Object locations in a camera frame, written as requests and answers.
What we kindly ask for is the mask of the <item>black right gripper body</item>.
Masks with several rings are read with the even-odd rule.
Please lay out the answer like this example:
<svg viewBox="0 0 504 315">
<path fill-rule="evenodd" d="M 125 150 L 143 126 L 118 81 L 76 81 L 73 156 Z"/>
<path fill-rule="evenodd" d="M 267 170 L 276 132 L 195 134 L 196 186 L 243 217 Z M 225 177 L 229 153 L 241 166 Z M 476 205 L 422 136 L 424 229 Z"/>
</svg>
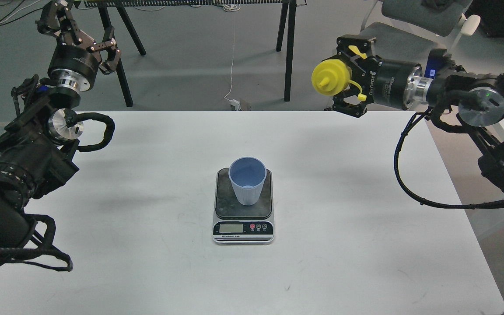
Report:
<svg viewBox="0 0 504 315">
<path fill-rule="evenodd" d="M 422 76 L 420 63 L 370 56 L 364 64 L 368 74 L 366 103 L 407 110 L 406 90 L 414 76 Z"/>
</svg>

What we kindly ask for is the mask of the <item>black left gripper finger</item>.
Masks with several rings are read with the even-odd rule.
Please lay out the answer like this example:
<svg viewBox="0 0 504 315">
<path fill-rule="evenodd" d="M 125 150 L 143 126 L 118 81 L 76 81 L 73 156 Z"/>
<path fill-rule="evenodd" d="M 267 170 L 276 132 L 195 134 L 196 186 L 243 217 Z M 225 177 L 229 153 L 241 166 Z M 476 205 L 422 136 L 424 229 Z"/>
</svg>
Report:
<svg viewBox="0 0 504 315">
<path fill-rule="evenodd" d="M 86 34 L 72 16 L 72 0 L 51 0 L 42 8 L 36 21 L 40 34 L 56 38 L 58 44 L 86 49 Z"/>
<path fill-rule="evenodd" d="M 98 69 L 103 74 L 116 72 L 120 62 L 121 51 L 117 46 L 114 31 L 114 26 L 108 26 L 105 29 L 102 42 L 94 42 L 87 48 L 87 51 L 96 58 Z"/>
</svg>

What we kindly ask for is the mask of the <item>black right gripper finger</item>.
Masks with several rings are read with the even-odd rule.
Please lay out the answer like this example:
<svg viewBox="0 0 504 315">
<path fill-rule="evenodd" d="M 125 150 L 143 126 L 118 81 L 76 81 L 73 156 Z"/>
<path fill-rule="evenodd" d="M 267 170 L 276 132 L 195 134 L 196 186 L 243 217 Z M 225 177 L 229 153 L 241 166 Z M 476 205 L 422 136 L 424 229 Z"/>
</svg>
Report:
<svg viewBox="0 0 504 315">
<path fill-rule="evenodd" d="M 342 35 L 337 38 L 334 59 L 341 60 L 348 66 L 377 66 L 373 54 L 375 36 Z"/>
<path fill-rule="evenodd" d="M 332 110 L 360 118 L 367 112 L 367 106 L 373 102 L 373 97 L 368 92 L 350 85 L 348 89 L 334 95 L 332 100 Z"/>
</svg>

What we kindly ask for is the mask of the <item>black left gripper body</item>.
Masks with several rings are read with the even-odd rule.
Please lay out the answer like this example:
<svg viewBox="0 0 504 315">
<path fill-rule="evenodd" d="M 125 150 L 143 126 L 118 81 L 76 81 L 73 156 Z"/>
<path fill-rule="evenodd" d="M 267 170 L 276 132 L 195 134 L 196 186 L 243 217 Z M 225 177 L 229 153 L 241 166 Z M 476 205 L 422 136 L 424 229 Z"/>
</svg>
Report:
<svg viewBox="0 0 504 315">
<path fill-rule="evenodd" d="M 76 78 L 79 90 L 88 91 L 94 87 L 99 64 L 97 58 L 80 47 L 58 44 L 47 74 L 54 80 L 62 77 Z"/>
</svg>

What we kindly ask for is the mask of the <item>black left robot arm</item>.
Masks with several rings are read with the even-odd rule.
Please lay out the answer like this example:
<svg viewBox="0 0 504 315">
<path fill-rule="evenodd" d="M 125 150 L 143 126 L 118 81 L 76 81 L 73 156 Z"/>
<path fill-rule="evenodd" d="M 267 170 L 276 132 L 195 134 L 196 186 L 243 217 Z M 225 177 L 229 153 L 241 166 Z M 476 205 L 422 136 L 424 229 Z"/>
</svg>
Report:
<svg viewBox="0 0 504 315">
<path fill-rule="evenodd" d="M 11 92 L 16 118 L 0 136 L 0 266 L 47 268 L 35 259 L 52 256 L 65 263 L 54 271 L 72 270 L 71 257 L 53 244 L 54 219 L 26 213 L 25 207 L 64 186 L 78 171 L 75 153 L 104 149 L 115 131 L 110 116 L 74 111 L 99 71 L 116 71 L 121 52 L 114 27 L 108 26 L 102 42 L 96 42 L 80 30 L 73 6 L 72 0 L 52 0 L 42 8 L 38 32 L 57 42 L 48 76 L 34 75 Z"/>
</svg>

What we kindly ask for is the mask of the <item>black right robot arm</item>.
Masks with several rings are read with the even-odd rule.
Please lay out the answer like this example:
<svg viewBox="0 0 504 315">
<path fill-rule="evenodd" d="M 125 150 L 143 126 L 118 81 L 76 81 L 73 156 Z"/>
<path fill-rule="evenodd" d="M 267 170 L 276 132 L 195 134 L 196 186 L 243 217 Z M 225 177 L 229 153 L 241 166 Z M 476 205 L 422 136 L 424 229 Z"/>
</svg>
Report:
<svg viewBox="0 0 504 315">
<path fill-rule="evenodd" d="M 467 134 L 482 153 L 478 159 L 482 176 L 504 192 L 504 141 L 487 130 L 504 119 L 504 73 L 467 72 L 446 49 L 439 48 L 430 50 L 426 66 L 384 59 L 372 51 L 375 40 L 358 35 L 336 40 L 337 53 L 329 60 L 337 63 L 338 78 L 349 78 L 330 92 L 332 109 L 359 118 L 368 104 L 400 110 L 424 104 L 426 110 L 410 118 L 394 152 L 394 172 L 402 190 L 421 205 L 438 209 L 504 209 L 504 200 L 448 205 L 424 199 L 404 184 L 399 173 L 403 143 L 411 129 L 426 119 L 447 133 Z"/>
</svg>

